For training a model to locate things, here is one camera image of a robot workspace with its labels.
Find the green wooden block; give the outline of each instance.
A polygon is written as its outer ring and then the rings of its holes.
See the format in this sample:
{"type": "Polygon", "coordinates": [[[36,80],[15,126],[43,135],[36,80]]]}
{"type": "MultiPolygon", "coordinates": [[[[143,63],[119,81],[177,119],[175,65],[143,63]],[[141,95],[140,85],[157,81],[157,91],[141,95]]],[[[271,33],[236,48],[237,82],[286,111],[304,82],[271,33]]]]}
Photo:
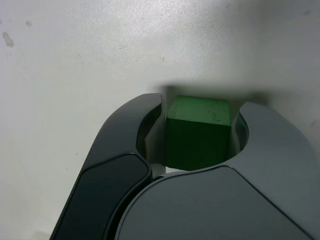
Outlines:
{"type": "Polygon", "coordinates": [[[165,123],[166,166],[192,171],[226,161],[230,132],[226,100],[178,96],[165,123]]]}

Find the green cube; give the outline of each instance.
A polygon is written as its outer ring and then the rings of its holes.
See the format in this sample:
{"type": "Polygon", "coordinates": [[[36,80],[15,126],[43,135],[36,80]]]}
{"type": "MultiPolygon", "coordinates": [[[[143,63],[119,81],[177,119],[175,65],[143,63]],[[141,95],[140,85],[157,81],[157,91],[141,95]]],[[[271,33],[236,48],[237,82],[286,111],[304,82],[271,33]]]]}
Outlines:
{"type": "Polygon", "coordinates": [[[192,171],[226,161],[230,132],[228,101],[176,97],[165,123],[166,166],[192,171]]]}

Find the white background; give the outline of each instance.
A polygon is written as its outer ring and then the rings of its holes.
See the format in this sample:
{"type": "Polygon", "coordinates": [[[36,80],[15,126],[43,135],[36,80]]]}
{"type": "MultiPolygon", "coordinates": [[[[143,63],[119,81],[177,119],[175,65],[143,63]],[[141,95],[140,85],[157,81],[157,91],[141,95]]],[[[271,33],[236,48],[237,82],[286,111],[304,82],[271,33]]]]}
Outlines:
{"type": "Polygon", "coordinates": [[[0,0],[0,32],[0,239],[49,239],[100,127],[143,93],[262,101],[320,146],[317,0],[0,0]]]}

